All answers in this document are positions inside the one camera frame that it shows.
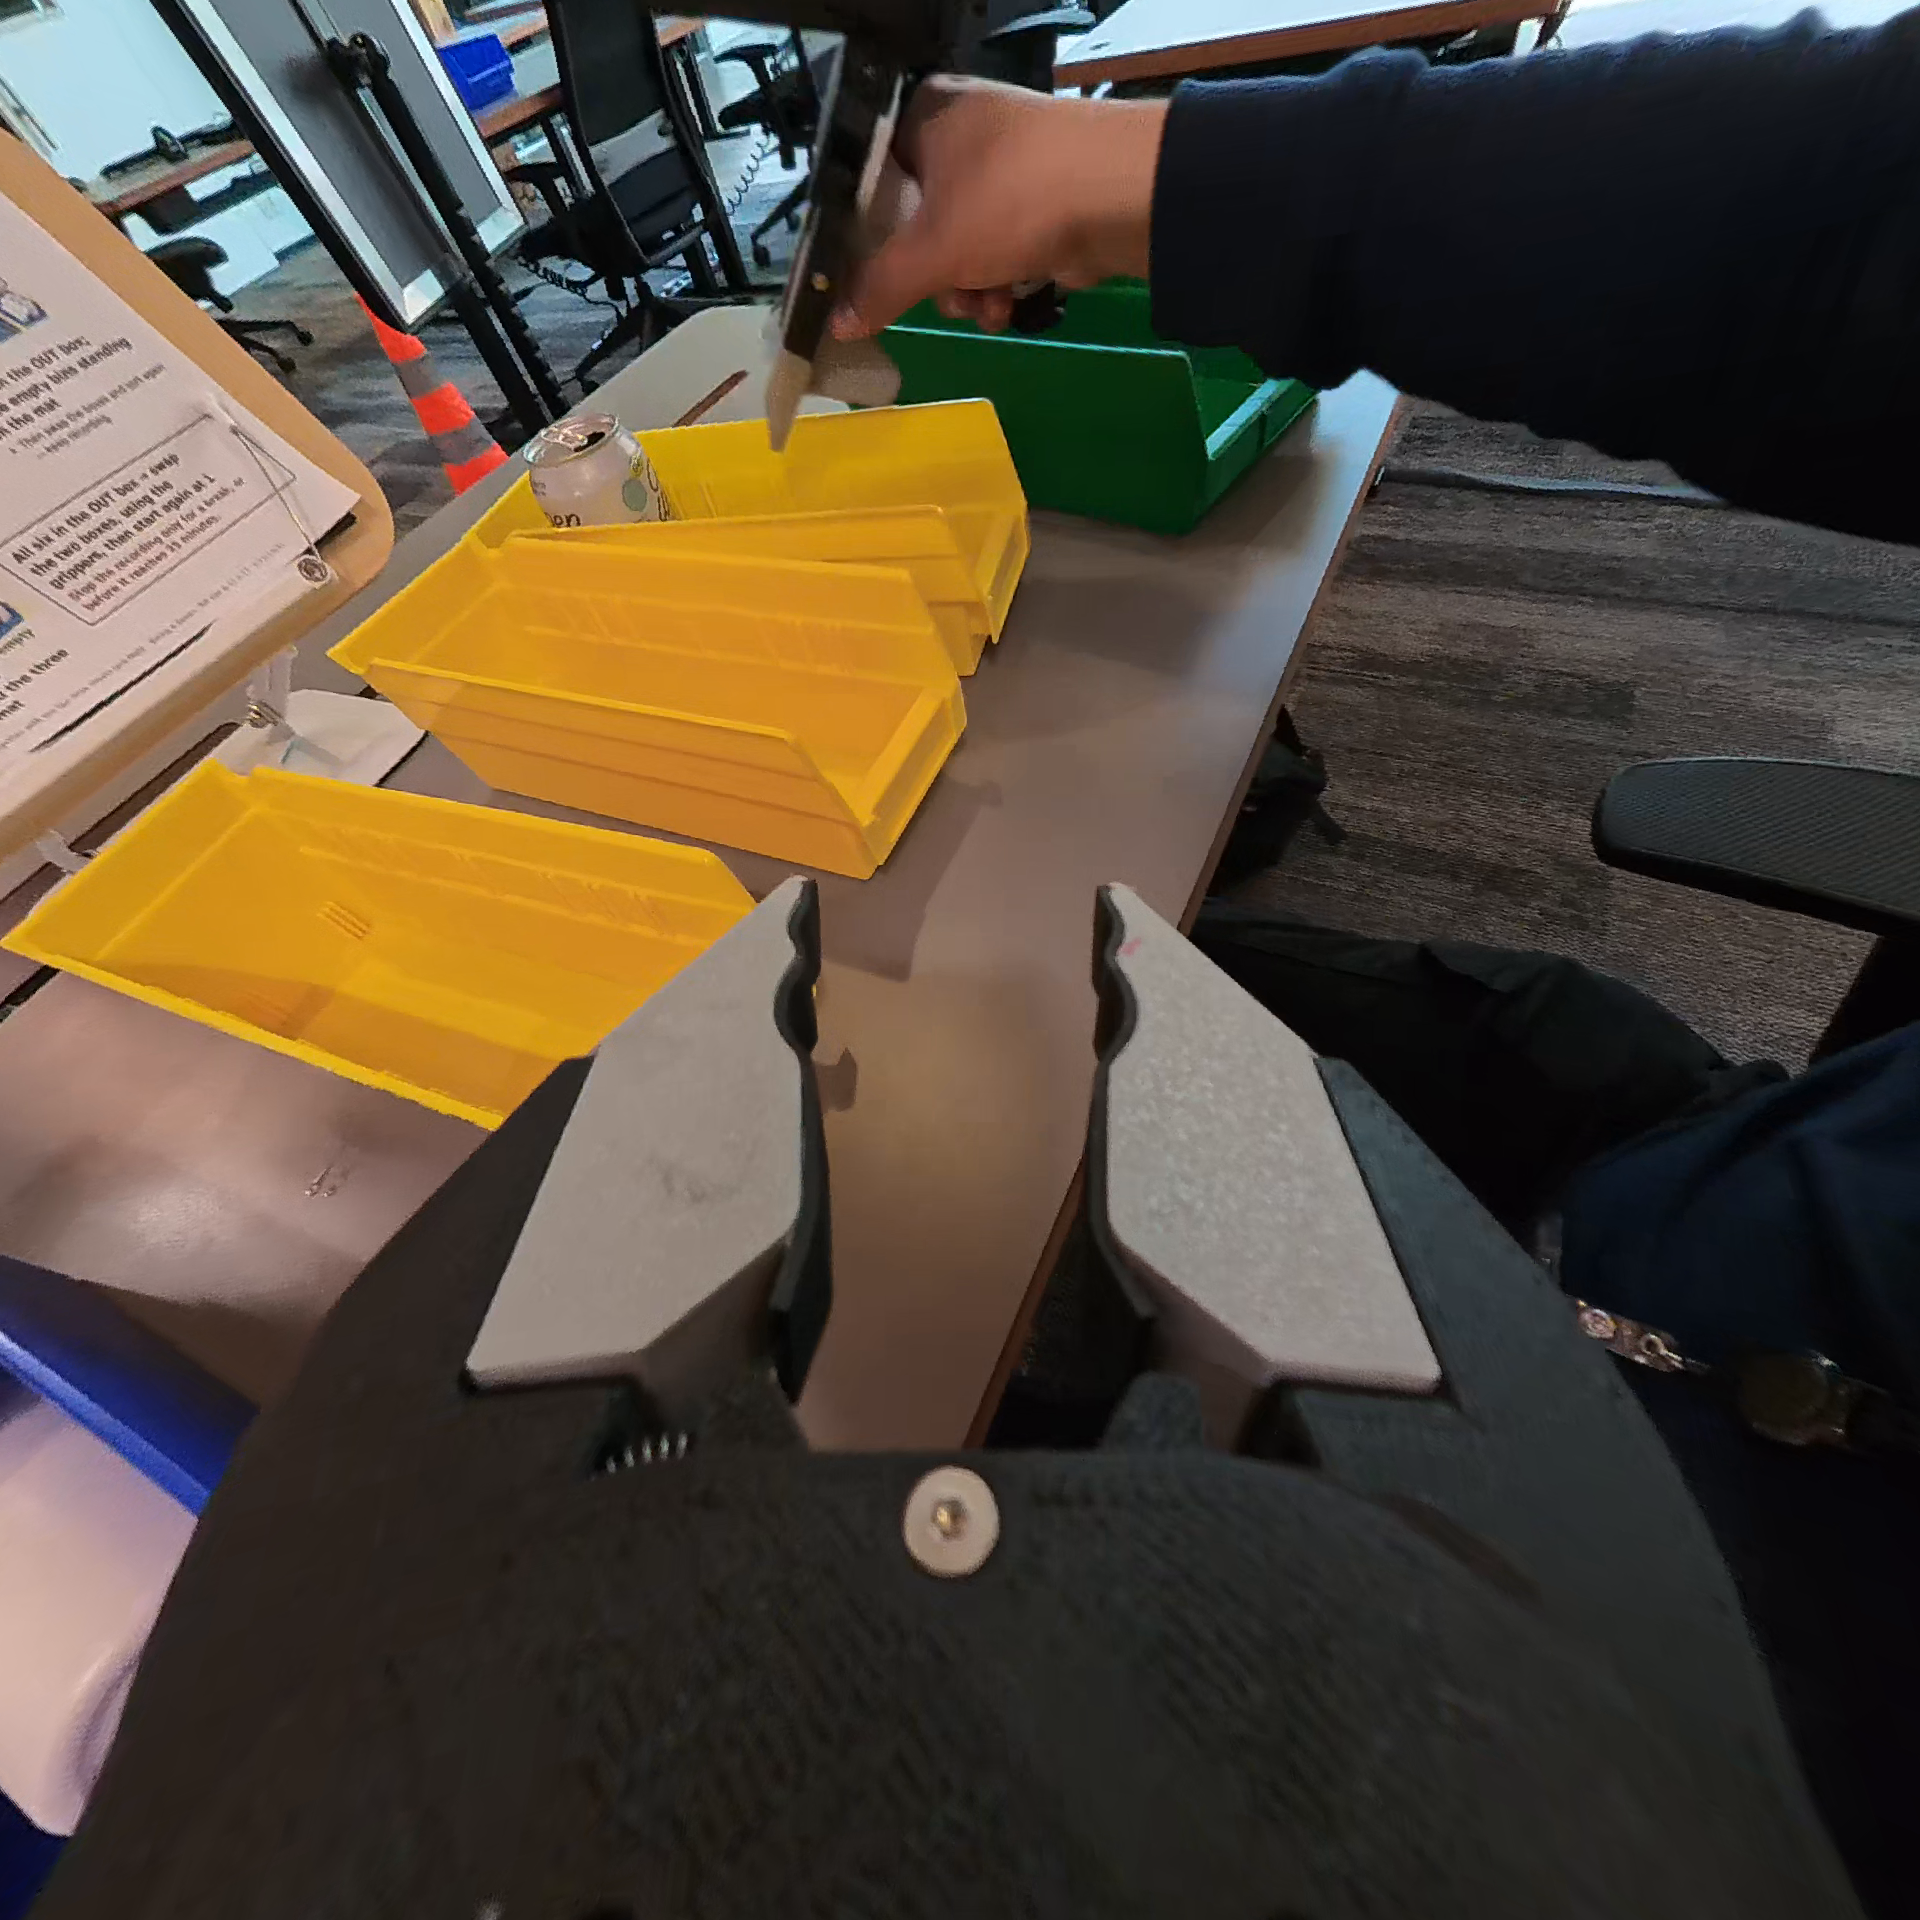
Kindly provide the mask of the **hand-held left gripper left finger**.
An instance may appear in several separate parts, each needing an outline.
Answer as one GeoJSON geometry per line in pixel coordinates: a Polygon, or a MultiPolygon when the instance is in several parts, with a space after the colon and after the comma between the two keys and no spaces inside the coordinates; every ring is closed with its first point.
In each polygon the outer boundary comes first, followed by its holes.
{"type": "Polygon", "coordinates": [[[794,1404],[832,1311],[819,901],[774,886],[594,1051],[465,1359],[481,1390],[631,1381],[794,1404]]]}

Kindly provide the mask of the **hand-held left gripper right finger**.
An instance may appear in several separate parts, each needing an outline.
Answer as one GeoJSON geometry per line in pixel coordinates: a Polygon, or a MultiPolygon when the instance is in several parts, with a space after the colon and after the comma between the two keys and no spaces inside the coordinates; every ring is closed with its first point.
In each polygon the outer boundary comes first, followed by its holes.
{"type": "Polygon", "coordinates": [[[1422,1403],[1422,1313],[1317,1055],[1132,886],[1093,901],[1089,1239],[1149,1372],[1236,1449],[1278,1388],[1422,1403]]]}

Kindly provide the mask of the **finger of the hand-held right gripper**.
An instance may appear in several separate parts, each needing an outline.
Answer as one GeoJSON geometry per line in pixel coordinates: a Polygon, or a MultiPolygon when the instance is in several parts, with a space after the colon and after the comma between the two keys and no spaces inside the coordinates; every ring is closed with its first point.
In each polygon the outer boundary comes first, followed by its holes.
{"type": "Polygon", "coordinates": [[[860,280],[851,228],[860,192],[879,167],[896,167],[894,142],[903,99],[896,67],[838,67],[828,84],[812,154],[808,208],[786,272],[776,350],[766,380],[770,444],[783,450],[804,402],[818,398],[818,348],[860,280]]]}
{"type": "MultiPolygon", "coordinates": [[[[879,252],[900,225],[903,177],[896,165],[882,165],[873,183],[861,189],[851,227],[854,279],[879,252]]],[[[900,368],[878,338],[844,341],[828,322],[818,348],[818,398],[854,410],[884,408],[900,396],[900,368]]]]}

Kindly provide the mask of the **yellow plastic bin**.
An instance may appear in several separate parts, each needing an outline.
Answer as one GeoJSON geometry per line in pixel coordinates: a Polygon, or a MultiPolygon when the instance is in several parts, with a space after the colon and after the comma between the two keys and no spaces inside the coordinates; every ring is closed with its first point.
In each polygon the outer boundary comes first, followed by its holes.
{"type": "Polygon", "coordinates": [[[493,1130],[754,910],[691,846],[204,761],[4,948],[493,1130]]]}
{"type": "Polygon", "coordinates": [[[499,795],[872,879],[968,720],[921,594],[662,536],[464,539],[330,661],[499,795]]]}
{"type": "Polygon", "coordinates": [[[903,571],[960,678],[976,674],[1029,555],[1028,501],[985,398],[641,431],[663,523],[594,536],[783,565],[903,571]]]}

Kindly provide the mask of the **white drink can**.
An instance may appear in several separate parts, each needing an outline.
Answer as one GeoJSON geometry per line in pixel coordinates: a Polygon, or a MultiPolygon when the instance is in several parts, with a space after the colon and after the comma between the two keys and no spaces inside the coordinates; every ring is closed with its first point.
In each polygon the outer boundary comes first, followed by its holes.
{"type": "Polygon", "coordinates": [[[660,473],[614,415],[557,420],[519,449],[534,504],[553,531],[673,521],[660,473]]]}

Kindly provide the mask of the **blue plastic bin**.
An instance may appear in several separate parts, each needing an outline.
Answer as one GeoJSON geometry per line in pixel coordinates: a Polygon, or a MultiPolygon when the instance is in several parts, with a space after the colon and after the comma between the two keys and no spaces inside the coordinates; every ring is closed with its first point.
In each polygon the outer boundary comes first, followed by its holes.
{"type": "Polygon", "coordinates": [[[25,1916],[253,1404],[103,1290],[1,1261],[1,1914],[25,1916]]]}

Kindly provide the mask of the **person's right forearm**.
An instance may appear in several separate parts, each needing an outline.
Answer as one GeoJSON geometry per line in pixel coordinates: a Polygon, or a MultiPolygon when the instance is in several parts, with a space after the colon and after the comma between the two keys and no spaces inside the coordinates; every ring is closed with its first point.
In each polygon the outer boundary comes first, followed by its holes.
{"type": "Polygon", "coordinates": [[[1181,84],[1154,326],[1916,548],[1918,23],[1181,84]]]}

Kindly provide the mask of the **person's legs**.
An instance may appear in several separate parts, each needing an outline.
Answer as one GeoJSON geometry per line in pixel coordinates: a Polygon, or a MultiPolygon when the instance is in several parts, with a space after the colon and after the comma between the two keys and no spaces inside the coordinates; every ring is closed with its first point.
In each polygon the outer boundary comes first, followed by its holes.
{"type": "Polygon", "coordinates": [[[1225,901],[1201,909],[1189,943],[1351,1066],[1525,1246],[1590,1162],[1787,1081],[1551,952],[1373,938],[1225,901]]]}

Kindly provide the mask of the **orange traffic cone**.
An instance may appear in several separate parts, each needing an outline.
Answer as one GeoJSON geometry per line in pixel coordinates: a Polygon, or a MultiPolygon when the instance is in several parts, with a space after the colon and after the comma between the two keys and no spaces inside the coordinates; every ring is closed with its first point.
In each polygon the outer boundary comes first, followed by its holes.
{"type": "Polygon", "coordinates": [[[469,492],[508,462],[488,426],[478,418],[464,390],[434,361],[429,348],[411,333],[381,320],[364,296],[353,296],[387,364],[395,373],[434,455],[455,497],[469,492]]]}

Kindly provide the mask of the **background wooden table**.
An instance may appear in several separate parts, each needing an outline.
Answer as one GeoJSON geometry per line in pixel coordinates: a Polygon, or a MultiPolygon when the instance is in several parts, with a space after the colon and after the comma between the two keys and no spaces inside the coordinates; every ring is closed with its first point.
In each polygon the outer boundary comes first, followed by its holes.
{"type": "Polygon", "coordinates": [[[1565,2],[1126,2],[1058,51],[1053,86],[1091,94],[1525,23],[1547,40],[1567,13],[1565,2]]]}

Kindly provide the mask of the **instruction sheet on clipboard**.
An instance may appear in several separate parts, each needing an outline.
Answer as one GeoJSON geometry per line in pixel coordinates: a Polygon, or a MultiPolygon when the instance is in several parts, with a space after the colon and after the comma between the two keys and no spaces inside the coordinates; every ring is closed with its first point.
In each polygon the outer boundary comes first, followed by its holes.
{"type": "Polygon", "coordinates": [[[328,585],[234,637],[228,650],[199,655],[193,666],[178,668],[133,713],[108,714],[106,727],[87,729],[45,785],[5,796],[1,779],[4,891],[11,891],[35,874],[52,840],[72,844],[142,780],[235,717],[237,698],[257,674],[371,585],[392,555],[393,526],[371,473],[13,135],[1,140],[1,197],[108,283],[228,398],[353,492],[353,516],[319,543],[332,571],[328,585]]]}

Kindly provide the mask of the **whiteboard on black stand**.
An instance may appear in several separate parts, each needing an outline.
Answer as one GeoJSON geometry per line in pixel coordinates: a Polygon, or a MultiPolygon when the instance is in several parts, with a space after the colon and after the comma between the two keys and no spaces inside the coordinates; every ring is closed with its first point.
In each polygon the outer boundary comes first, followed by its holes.
{"type": "Polygon", "coordinates": [[[492,374],[509,450],[563,384],[498,264],[515,198],[416,10],[397,2],[155,2],[155,14],[376,320],[450,312],[492,374]]]}

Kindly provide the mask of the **person's navy jacket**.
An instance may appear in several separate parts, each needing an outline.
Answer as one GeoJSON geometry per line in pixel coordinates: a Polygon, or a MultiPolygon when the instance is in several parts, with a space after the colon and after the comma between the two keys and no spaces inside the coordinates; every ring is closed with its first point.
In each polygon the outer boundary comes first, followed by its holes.
{"type": "Polygon", "coordinates": [[[1734,1577],[1869,1916],[1916,1916],[1916,1026],[1630,1142],[1557,1278],[1661,1338],[1634,1390],[1734,1577]]]}

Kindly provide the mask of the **white stand base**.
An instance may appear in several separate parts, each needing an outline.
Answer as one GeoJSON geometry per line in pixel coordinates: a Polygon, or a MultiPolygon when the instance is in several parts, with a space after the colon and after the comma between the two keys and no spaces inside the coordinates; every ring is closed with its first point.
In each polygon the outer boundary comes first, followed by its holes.
{"type": "Polygon", "coordinates": [[[423,743],[423,731],[381,697],[294,689],[283,723],[290,732],[272,767],[365,789],[383,785],[423,743]]]}

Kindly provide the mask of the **printed instruction sheet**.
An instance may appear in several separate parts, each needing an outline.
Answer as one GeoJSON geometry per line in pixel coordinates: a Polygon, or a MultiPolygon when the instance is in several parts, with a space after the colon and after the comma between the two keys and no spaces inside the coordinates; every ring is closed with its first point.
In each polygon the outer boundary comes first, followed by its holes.
{"type": "Polygon", "coordinates": [[[1,217],[4,796],[330,583],[356,495],[15,205],[1,217]]]}

